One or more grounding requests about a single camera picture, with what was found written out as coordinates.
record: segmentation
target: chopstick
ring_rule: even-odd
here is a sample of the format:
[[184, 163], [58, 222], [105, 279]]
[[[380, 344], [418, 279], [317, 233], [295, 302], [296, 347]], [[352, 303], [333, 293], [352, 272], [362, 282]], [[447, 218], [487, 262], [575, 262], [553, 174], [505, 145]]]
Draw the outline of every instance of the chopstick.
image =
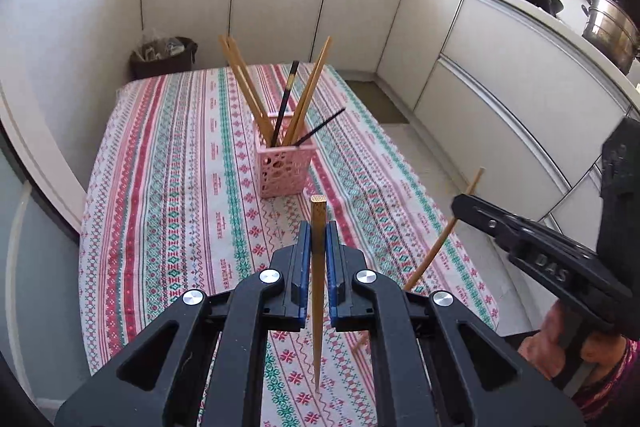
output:
[[255, 89], [255, 85], [253, 81], [251, 80], [251, 75], [249, 74], [249, 70], [247, 69], [247, 64], [244, 61], [244, 58], [242, 58], [242, 55], [240, 54], [240, 48], [238, 48], [238, 43], [232, 36], [228, 36], [226, 38], [226, 42], [229, 45], [229, 49], [231, 50], [231, 53], [236, 58], [236, 63], [238, 64], [238, 66], [240, 66], [240, 70], [242, 71], [242, 74], [244, 74], [244, 79], [246, 80], [246, 83], [249, 86], [249, 89], [251, 90], [251, 94], [254, 96], [254, 100], [256, 105], [258, 106], [258, 109], [260, 109], [260, 111], [262, 112], [263, 117], [267, 118], [268, 120], [269, 113], [267, 113], [267, 110], [264, 108], [262, 99], [258, 94], [258, 91]]
[[305, 141], [307, 141], [309, 138], [311, 138], [314, 134], [316, 134], [318, 131], [320, 131], [322, 129], [322, 127], [324, 127], [325, 125], [327, 125], [329, 122], [331, 122], [334, 118], [336, 118], [337, 116], [340, 116], [342, 113], [344, 113], [344, 111], [346, 110], [346, 107], [343, 107], [340, 111], [336, 112], [335, 114], [332, 114], [329, 118], [327, 118], [326, 120], [324, 120], [320, 125], [314, 127], [311, 131], [309, 131], [308, 133], [305, 134], [305, 136], [303, 136], [302, 138], [300, 138], [297, 142], [294, 143], [295, 147], [300, 147]]
[[316, 393], [320, 391], [322, 357], [322, 324], [324, 323], [324, 229], [326, 226], [326, 196], [311, 196], [311, 340], [314, 348], [314, 379]]
[[330, 36], [327, 37], [326, 41], [324, 42], [324, 46], [322, 46], [322, 51], [320, 52], [318, 61], [316, 62], [313, 71], [311, 72], [311, 76], [306, 83], [305, 90], [302, 92], [302, 95], [298, 100], [298, 105], [296, 106], [296, 110], [293, 113], [293, 118], [291, 118], [291, 122], [289, 123], [287, 134], [282, 141], [282, 145], [284, 146], [291, 145], [293, 140], [296, 139], [298, 133], [302, 129], [302, 124], [300, 122], [305, 121], [306, 112], [309, 108], [309, 104], [311, 103], [311, 98], [313, 97], [314, 91], [316, 90], [316, 84], [318, 83], [320, 73], [322, 73], [322, 68], [324, 68], [324, 62], [326, 61], [326, 56], [329, 52], [329, 49], [331, 48], [332, 40], [333, 39]]
[[[478, 172], [476, 172], [476, 177], [466, 188], [465, 194], [470, 195], [476, 191], [476, 187], [478, 186], [480, 178], [482, 177], [483, 174], [484, 174], [484, 167], [481, 167], [478, 169]], [[451, 221], [447, 223], [447, 226], [444, 227], [442, 232], [440, 232], [440, 235], [436, 239], [436, 242], [433, 243], [433, 246], [430, 248], [427, 255], [424, 256], [424, 259], [420, 263], [420, 266], [417, 267], [415, 272], [411, 275], [411, 277], [409, 277], [409, 280], [402, 287], [404, 291], [410, 292], [411, 289], [415, 286], [415, 283], [417, 283], [418, 280], [420, 280], [420, 277], [422, 277], [424, 272], [427, 270], [427, 268], [431, 265], [433, 260], [436, 258], [438, 252], [440, 251], [440, 248], [442, 248], [442, 245], [444, 245], [445, 241], [453, 231], [453, 227], [455, 227], [457, 222], [458, 222], [458, 218], [454, 217], [453, 219], [451, 219]], [[369, 335], [366, 332], [363, 333], [362, 336], [358, 339], [358, 342], [356, 343], [356, 345], [353, 346], [353, 349], [360, 349], [360, 346], [367, 341], [368, 336]]]
[[284, 112], [287, 110], [287, 103], [289, 103], [289, 95], [291, 94], [291, 87], [296, 79], [296, 73], [298, 73], [298, 66], [300, 62], [294, 60], [291, 69], [289, 70], [289, 78], [287, 79], [287, 85], [282, 93], [282, 101], [280, 102], [280, 110], [278, 111], [278, 119], [276, 120], [276, 128], [273, 131], [273, 138], [271, 139], [271, 147], [276, 147], [278, 144], [278, 134], [280, 134], [280, 127], [282, 126], [282, 118]]
[[273, 126], [271, 125], [271, 122], [267, 118], [265, 118], [264, 114], [260, 111], [260, 108], [258, 108], [258, 105], [254, 99], [254, 95], [247, 85], [244, 76], [242, 76], [242, 71], [240, 71], [240, 68], [236, 63], [236, 58], [231, 52], [226, 39], [222, 35], [220, 35], [218, 36], [218, 41], [220, 42], [220, 47], [222, 47], [223, 54], [225, 54], [226, 61], [229, 63], [229, 66], [231, 66], [231, 69], [234, 72], [236, 82], [238, 83], [238, 86], [240, 86], [240, 90], [244, 95], [244, 99], [249, 105], [249, 109], [251, 110], [252, 115], [254, 115], [254, 120], [258, 124], [258, 129], [260, 129], [260, 133], [264, 137], [265, 142], [269, 144], [271, 142], [271, 138], [273, 137]]

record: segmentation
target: person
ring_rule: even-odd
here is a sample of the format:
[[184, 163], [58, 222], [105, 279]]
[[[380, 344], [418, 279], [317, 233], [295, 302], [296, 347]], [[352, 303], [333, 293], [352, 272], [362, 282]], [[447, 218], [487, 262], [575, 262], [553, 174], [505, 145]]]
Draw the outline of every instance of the person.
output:
[[[564, 367], [564, 350], [558, 345], [564, 310], [557, 301], [540, 331], [522, 341], [518, 352], [547, 379]], [[595, 363], [593, 372], [574, 395], [588, 427], [628, 427], [640, 423], [640, 363], [638, 342], [621, 335], [594, 331], [582, 344], [580, 356]]]

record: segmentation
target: trash bin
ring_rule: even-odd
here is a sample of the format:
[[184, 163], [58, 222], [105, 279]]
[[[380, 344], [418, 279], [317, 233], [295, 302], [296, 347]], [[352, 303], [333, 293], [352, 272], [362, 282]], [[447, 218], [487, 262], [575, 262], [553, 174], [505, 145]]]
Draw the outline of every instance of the trash bin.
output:
[[129, 66], [133, 80], [140, 78], [149, 78], [150, 76], [158, 76], [160, 74], [180, 73], [182, 71], [191, 71], [196, 61], [196, 51], [198, 45], [187, 37], [176, 37], [184, 44], [184, 51], [173, 57], [160, 58], [159, 60], [150, 60], [148, 62], [140, 59], [136, 52], [132, 52], [129, 57]]

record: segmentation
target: person's hand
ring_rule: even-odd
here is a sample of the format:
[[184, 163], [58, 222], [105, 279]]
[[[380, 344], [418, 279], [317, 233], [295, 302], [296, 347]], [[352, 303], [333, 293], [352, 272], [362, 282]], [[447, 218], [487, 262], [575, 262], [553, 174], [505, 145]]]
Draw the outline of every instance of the person's hand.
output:
[[[564, 312], [559, 301], [551, 307], [540, 331], [527, 337], [518, 348], [545, 378], [551, 380], [564, 367], [564, 349], [558, 346], [558, 338], [564, 330]], [[625, 354], [626, 338], [620, 335], [608, 335], [594, 331], [582, 344], [580, 356], [586, 362], [596, 363], [597, 366], [584, 384], [593, 383], [605, 377], [622, 359]]]

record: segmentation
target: table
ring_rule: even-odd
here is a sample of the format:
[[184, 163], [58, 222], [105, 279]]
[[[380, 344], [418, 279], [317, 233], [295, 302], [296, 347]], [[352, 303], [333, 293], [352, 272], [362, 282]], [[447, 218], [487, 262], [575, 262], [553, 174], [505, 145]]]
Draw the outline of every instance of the table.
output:
[[[312, 64], [301, 64], [294, 108]], [[277, 111], [289, 65], [252, 66], [268, 110]], [[139, 80], [123, 87], [98, 151], [81, 233], [82, 332], [92, 373], [190, 288], [227, 291], [268, 266], [309, 218], [308, 197], [328, 198], [340, 240], [399, 283], [446, 222], [418, 177], [331, 67], [307, 115], [318, 154], [303, 194], [261, 200], [253, 169], [252, 118], [230, 69]], [[447, 289], [491, 327], [494, 298], [451, 235], [417, 293]], [[325, 320], [321, 392], [310, 330], [272, 331], [264, 370], [264, 427], [375, 425], [369, 355], [357, 333]]]

